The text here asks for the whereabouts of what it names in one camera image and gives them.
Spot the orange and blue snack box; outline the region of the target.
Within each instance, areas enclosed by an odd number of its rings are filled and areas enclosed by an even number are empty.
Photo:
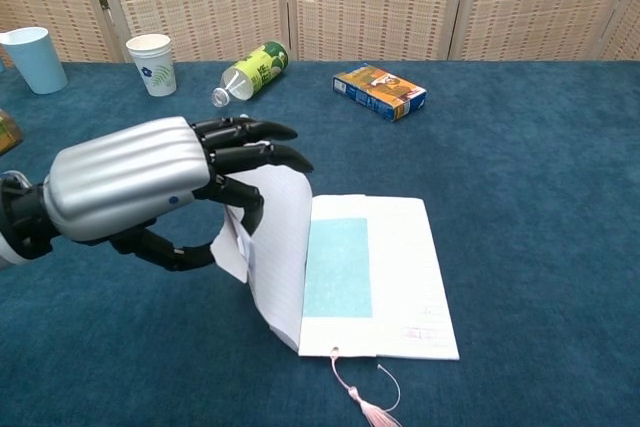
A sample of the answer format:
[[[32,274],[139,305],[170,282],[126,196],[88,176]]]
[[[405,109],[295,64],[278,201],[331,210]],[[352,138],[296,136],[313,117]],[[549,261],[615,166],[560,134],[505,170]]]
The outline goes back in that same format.
[[[428,95],[425,88],[368,63],[334,75],[332,89],[389,122],[421,109]]]

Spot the dark blue table cloth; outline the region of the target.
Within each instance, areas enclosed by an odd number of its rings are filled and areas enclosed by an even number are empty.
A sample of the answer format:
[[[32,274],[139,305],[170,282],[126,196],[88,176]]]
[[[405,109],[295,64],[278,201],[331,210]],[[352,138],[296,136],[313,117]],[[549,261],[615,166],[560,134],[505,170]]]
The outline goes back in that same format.
[[[640,427],[640,62],[385,62],[390,123],[297,62],[227,116],[297,130],[318,194],[426,204],[460,360],[300,358],[221,269],[57,240],[0,271],[0,427]]]

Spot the light blue plastic cup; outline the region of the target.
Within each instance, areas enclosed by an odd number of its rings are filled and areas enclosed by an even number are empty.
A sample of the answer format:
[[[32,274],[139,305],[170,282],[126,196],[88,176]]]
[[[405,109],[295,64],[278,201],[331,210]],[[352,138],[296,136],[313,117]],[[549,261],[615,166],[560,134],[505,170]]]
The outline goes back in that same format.
[[[52,94],[68,84],[46,28],[22,27],[0,33],[0,45],[35,94]]]

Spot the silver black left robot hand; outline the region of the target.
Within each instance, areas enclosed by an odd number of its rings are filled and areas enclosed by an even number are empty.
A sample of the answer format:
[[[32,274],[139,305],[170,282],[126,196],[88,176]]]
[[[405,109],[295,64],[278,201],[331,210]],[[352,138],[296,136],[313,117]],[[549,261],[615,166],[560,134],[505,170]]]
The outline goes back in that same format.
[[[240,208],[242,226],[254,233],[264,196],[233,176],[265,165],[312,172],[311,162],[284,144],[296,136],[290,127],[252,118],[144,122],[61,150],[45,178],[43,203],[57,234],[76,243],[109,242],[173,272],[206,267],[215,261],[210,245],[177,247],[150,226],[208,200]]]

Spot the woven bamboo folding screen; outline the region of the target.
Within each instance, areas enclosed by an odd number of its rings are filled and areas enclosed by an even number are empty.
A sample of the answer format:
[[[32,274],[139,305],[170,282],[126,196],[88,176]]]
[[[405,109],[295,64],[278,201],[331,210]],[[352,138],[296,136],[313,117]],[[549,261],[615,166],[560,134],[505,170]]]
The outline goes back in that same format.
[[[269,40],[300,60],[640,61],[640,0],[0,0],[0,32],[28,26],[76,62],[124,61],[145,33],[182,62]]]

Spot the light blue bookmark with tassel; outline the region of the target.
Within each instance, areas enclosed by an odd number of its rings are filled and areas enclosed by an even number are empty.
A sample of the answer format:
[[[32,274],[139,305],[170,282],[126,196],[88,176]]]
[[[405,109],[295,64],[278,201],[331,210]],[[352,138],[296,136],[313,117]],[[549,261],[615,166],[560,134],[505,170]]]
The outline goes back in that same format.
[[[369,427],[403,427],[392,415],[401,399],[381,408],[344,380],[337,361],[377,355],[371,291],[367,197],[313,199],[298,354],[327,357],[333,375],[358,405]]]

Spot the clear bottle with green label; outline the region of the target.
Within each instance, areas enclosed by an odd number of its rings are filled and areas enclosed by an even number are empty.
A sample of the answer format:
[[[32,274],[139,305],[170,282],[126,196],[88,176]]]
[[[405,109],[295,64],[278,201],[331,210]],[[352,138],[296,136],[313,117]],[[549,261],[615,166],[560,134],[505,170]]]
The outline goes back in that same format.
[[[218,87],[211,93],[217,108],[232,101],[247,101],[274,80],[289,63],[286,47],[277,41],[265,42],[223,71]]]

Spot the white lined notebook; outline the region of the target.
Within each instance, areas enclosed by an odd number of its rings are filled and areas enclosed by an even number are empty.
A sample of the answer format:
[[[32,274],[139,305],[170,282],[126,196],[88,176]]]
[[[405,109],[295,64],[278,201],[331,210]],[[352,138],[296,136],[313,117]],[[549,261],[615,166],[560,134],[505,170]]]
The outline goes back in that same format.
[[[264,196],[254,233],[237,207],[224,211],[212,242],[217,265],[248,285],[271,331],[297,355],[314,195],[307,178],[266,166],[240,175]],[[455,360],[459,356],[425,204],[410,197],[367,197],[375,357]]]

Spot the white paper cup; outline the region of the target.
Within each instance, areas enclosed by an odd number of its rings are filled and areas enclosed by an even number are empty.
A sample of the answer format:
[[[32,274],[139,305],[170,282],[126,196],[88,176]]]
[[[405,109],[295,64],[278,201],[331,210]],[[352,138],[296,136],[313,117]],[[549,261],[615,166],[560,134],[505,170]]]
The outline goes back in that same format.
[[[126,42],[126,48],[150,96],[164,97],[176,91],[169,36],[157,33],[138,35]]]

